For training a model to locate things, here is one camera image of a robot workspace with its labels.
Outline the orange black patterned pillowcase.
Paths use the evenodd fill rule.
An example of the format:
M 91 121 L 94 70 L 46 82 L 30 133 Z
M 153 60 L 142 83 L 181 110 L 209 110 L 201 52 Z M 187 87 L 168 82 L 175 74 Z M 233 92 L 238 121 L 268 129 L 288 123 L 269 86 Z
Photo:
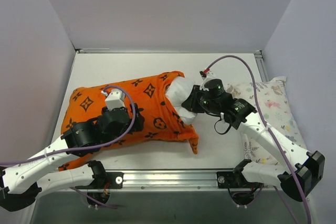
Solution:
M 127 134 L 102 150 L 107 151 L 153 140 L 189 142 L 193 153 L 197 154 L 199 136 L 192 125 L 187 125 L 182 121 L 165 96 L 171 82 L 178 76 L 184 77 L 184 73 L 179 71 L 164 72 L 156 76 L 115 83 L 131 96 L 126 98 L 124 102 L 128 109 L 130 109 L 131 101 L 134 101 L 139 108 L 143 108 L 141 115 L 144 117 L 144 129 L 141 132 Z M 75 89 L 70 96 L 60 132 L 65 133 L 78 123 L 101 115 L 102 108 L 105 106 L 105 96 L 101 91 L 106 87 L 103 84 Z

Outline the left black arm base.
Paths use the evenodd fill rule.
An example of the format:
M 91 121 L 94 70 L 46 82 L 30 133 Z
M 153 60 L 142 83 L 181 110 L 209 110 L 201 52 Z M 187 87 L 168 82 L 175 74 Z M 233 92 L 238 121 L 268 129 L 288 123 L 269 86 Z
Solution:
M 100 161 L 89 161 L 84 168 L 89 168 L 90 183 L 76 186 L 78 189 L 121 189 L 124 173 L 121 171 L 106 170 Z

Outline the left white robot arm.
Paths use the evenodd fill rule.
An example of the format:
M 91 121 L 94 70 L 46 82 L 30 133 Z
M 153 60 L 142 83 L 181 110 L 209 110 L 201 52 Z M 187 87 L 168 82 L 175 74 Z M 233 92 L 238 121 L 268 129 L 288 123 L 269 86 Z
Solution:
M 102 144 L 117 142 L 129 132 L 144 128 L 142 109 L 135 104 L 108 110 L 98 117 L 78 122 L 26 163 L 1 167 L 1 207 L 14 212 L 36 199 L 69 187 L 102 188 L 110 182 L 100 161 L 89 161 L 71 170 L 55 172 L 61 165 L 101 149 Z

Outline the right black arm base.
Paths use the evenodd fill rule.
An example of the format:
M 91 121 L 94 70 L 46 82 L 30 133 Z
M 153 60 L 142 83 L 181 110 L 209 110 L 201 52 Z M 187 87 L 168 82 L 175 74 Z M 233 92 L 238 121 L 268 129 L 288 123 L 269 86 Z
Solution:
M 221 189 L 255 189 L 260 183 L 248 182 L 240 171 L 233 168 L 224 169 L 216 172 L 217 187 Z

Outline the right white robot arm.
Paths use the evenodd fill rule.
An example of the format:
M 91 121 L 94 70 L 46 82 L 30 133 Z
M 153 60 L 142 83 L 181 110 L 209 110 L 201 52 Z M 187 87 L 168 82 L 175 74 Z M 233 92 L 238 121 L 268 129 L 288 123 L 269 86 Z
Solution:
M 310 152 L 288 139 L 266 121 L 258 102 L 234 98 L 220 79 L 204 79 L 201 85 L 193 85 L 182 107 L 217 117 L 251 137 L 278 161 L 278 165 L 241 161 L 233 173 L 237 186 L 268 184 L 302 202 L 323 178 L 326 159 L 322 153 Z

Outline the white pillow insert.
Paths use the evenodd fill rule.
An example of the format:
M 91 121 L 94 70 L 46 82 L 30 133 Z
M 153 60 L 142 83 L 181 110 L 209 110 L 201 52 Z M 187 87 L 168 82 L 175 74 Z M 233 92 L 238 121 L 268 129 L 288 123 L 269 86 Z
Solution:
M 185 102 L 192 93 L 194 83 L 195 82 L 190 78 L 178 76 L 174 78 L 165 92 L 165 96 L 168 98 L 174 110 L 187 125 L 191 125 L 197 117 L 196 113 L 182 107 L 182 103 Z

